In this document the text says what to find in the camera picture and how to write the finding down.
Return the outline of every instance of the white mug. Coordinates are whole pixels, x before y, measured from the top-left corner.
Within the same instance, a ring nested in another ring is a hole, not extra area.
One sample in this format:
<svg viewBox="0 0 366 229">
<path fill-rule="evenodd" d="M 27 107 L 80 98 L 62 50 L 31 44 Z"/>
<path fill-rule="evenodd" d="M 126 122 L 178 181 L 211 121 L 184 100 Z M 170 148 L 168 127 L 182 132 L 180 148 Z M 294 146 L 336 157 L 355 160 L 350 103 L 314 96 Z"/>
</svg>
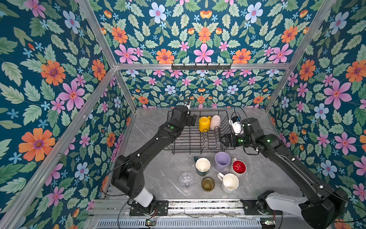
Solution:
<svg viewBox="0 0 366 229">
<path fill-rule="evenodd" d="M 215 115 L 211 118 L 210 129 L 215 130 L 216 127 L 220 128 L 221 118 L 218 115 Z"/>
<path fill-rule="evenodd" d="M 232 159 L 230 166 L 230 173 L 234 174 L 237 178 L 240 178 L 247 171 L 247 167 L 244 162 L 236 158 Z"/>
<path fill-rule="evenodd" d="M 218 173 L 217 176 L 223 182 L 221 187 L 225 192 L 231 193 L 239 187 L 239 179 L 234 174 L 228 173 L 223 175 L 222 173 Z"/>
</svg>

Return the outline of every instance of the floral wallpaper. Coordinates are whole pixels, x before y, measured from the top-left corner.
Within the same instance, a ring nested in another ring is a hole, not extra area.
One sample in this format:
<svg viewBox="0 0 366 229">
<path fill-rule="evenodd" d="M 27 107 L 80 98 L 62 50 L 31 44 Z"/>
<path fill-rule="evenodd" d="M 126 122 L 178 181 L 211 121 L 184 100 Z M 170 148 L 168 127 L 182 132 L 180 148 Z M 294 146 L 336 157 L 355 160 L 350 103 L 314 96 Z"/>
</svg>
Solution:
<svg viewBox="0 0 366 229">
<path fill-rule="evenodd" d="M 120 63 L 285 63 L 321 3 L 105 0 L 91 6 Z M 312 55 L 313 47 L 306 52 Z"/>
<path fill-rule="evenodd" d="M 366 5 L 337 0 L 271 110 L 281 139 L 319 178 L 365 208 Z M 366 212 L 348 204 L 336 229 L 364 228 Z"/>
<path fill-rule="evenodd" d="M 264 108 L 283 70 L 125 70 L 122 75 L 137 107 L 191 106 Z"/>
<path fill-rule="evenodd" d="M 109 70 L 77 2 L 0 3 L 0 217 Z M 82 228 L 129 108 L 115 78 L 17 228 Z"/>
</svg>

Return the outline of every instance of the cup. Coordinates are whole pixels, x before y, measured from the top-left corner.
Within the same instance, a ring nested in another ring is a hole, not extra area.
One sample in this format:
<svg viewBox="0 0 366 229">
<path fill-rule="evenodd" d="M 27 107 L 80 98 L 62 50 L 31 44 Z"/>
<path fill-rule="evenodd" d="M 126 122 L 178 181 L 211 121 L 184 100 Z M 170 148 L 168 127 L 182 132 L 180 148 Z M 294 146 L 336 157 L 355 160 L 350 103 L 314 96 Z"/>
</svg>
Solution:
<svg viewBox="0 0 366 229">
<path fill-rule="evenodd" d="M 224 169 L 230 164 L 230 156 L 225 152 L 218 152 L 215 155 L 215 169 L 218 172 L 224 171 Z"/>
<path fill-rule="evenodd" d="M 217 176 L 223 182 L 221 187 L 225 192 L 231 193 L 239 187 L 239 179 L 234 174 L 228 173 L 223 175 L 222 173 L 218 173 Z"/>
<path fill-rule="evenodd" d="M 193 185 L 193 176 L 190 173 L 183 173 L 179 177 L 180 185 L 184 188 L 190 188 Z"/>
<path fill-rule="evenodd" d="M 215 128 L 220 128 L 221 125 L 221 118 L 218 115 L 212 117 L 210 121 L 210 129 L 215 130 Z"/>
<path fill-rule="evenodd" d="M 247 171 L 247 167 L 244 162 L 233 158 L 230 166 L 230 173 L 234 174 L 237 178 L 241 177 Z"/>
<path fill-rule="evenodd" d="M 208 170 L 211 167 L 211 163 L 207 158 L 199 158 L 194 157 L 194 161 L 196 162 L 196 171 L 197 174 L 204 177 L 206 176 Z"/>
<path fill-rule="evenodd" d="M 201 185 L 206 192 L 211 192 L 215 187 L 215 181 L 211 177 L 205 177 L 202 179 Z"/>
<path fill-rule="evenodd" d="M 210 120 L 211 120 L 211 116 L 201 117 L 198 122 L 198 129 L 201 132 L 207 132 L 208 129 L 210 128 Z"/>
</svg>

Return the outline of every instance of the yellow mug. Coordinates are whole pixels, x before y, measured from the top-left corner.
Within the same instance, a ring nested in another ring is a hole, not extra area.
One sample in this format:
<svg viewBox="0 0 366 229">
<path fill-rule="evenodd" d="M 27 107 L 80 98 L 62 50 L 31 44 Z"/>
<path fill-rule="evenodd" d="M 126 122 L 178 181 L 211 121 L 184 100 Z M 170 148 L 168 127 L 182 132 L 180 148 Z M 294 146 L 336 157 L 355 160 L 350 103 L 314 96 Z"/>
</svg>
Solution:
<svg viewBox="0 0 366 229">
<path fill-rule="evenodd" d="M 198 129 L 201 132 L 207 132 L 210 128 L 211 116 L 208 117 L 201 117 L 198 122 Z"/>
</svg>

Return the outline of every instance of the dark green mug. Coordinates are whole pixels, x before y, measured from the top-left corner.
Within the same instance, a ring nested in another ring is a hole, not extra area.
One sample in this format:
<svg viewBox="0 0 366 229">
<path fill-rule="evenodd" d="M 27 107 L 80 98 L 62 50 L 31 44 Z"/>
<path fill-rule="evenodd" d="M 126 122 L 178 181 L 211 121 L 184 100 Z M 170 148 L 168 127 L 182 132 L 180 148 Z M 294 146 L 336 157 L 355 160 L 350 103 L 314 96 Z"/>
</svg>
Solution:
<svg viewBox="0 0 366 229">
<path fill-rule="evenodd" d="M 197 174 L 202 177 L 206 176 L 208 170 L 211 167 L 210 161 L 207 158 L 198 158 L 198 157 L 194 157 L 194 161 L 196 162 Z"/>
</svg>

